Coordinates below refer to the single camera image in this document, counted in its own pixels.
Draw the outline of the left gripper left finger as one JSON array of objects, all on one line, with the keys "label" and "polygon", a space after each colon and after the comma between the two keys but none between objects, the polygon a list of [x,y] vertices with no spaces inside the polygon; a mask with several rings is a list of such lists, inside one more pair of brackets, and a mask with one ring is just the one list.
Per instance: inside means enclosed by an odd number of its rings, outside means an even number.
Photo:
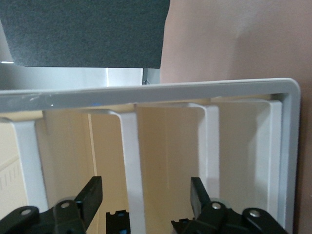
[{"label": "left gripper left finger", "polygon": [[0,220],[2,234],[85,234],[102,203],[102,178],[92,177],[73,200],[40,213],[19,207]]}]

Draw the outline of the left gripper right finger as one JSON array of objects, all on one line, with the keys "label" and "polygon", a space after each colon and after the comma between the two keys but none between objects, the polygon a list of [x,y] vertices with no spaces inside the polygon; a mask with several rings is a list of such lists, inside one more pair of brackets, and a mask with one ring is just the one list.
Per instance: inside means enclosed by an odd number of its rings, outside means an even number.
[{"label": "left gripper right finger", "polygon": [[265,210],[246,208],[241,214],[220,201],[212,201],[199,177],[191,178],[193,234],[286,234],[287,231]]}]

